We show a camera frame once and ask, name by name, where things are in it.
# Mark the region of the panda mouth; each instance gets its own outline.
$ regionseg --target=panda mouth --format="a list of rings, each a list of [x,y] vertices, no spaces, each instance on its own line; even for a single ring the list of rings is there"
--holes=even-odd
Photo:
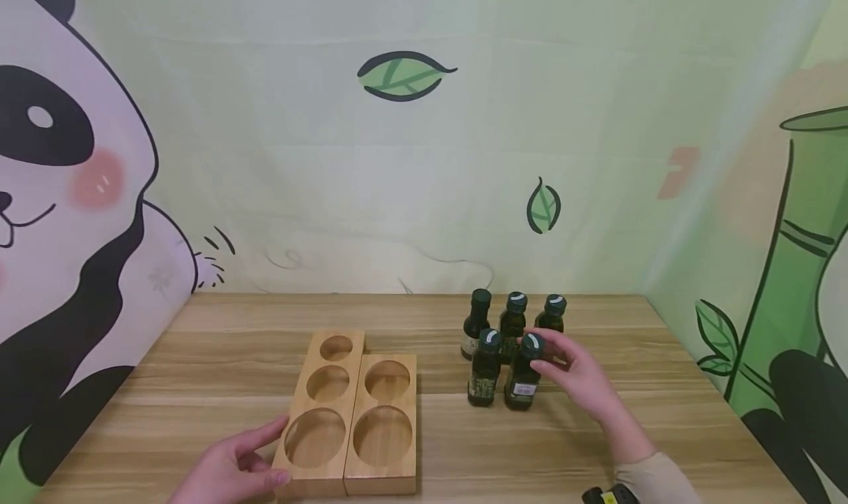
[[[0,213],[0,248],[11,248],[12,245],[15,244],[15,229],[18,229],[19,227],[32,226],[33,224],[38,223],[55,209],[56,204],[50,204],[50,208],[41,212],[34,219],[30,219],[24,223],[13,223],[12,220],[7,218],[4,213]]]

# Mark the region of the cartoon panda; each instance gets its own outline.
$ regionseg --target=cartoon panda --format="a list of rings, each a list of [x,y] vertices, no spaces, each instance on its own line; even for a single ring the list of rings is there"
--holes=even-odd
[[[74,0],[0,0],[0,486],[28,500],[208,273]]]

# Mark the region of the hand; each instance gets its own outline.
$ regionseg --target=hand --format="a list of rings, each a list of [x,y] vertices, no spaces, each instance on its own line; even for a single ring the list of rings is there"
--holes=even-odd
[[[601,364],[584,347],[559,331],[532,327],[526,332],[545,339],[545,360],[531,361],[530,367],[564,389],[593,420],[603,424],[626,411]]]
[[[289,482],[289,473],[270,469],[256,450],[280,437],[289,416],[213,444],[197,460],[169,504],[236,504]]]
[[[559,331],[534,327],[528,332],[545,339],[545,359],[531,361],[530,367],[557,383],[601,425],[616,464],[636,464],[657,452],[642,425],[618,396],[601,364],[586,348]]]

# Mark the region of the sleeve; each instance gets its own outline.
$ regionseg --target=sleeve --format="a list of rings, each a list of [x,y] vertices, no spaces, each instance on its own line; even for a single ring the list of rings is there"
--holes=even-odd
[[[661,452],[636,464],[615,466],[615,481],[629,488],[640,504],[702,504],[680,467]]]

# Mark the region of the panda nose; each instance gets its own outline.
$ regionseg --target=panda nose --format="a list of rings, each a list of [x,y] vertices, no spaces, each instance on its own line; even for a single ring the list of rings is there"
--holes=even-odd
[[[10,205],[12,205],[12,196],[5,191],[0,191],[0,213],[5,212]]]

